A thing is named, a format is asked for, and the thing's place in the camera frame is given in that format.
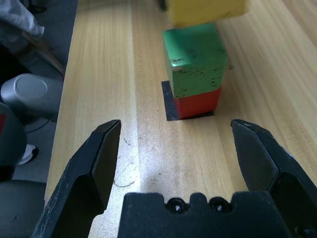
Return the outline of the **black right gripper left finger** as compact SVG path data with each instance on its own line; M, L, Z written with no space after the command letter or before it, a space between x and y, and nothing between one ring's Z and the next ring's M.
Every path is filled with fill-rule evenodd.
M121 121L99 125L67 163L32 233L33 238L86 238L108 205Z

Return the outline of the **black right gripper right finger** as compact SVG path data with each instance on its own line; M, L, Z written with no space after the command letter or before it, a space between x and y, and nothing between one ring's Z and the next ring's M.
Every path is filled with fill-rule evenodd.
M317 187L265 128L241 119L231 127L240 170L250 191L268 192L294 238L317 236Z

